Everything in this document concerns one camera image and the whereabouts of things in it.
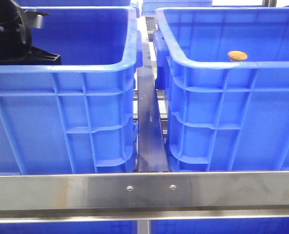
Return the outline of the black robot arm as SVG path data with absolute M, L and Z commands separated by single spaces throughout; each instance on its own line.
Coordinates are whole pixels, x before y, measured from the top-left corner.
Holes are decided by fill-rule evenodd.
M 61 65 L 60 55 L 32 45 L 31 28 L 42 28 L 42 17 L 48 15 L 0 0 L 0 65 Z

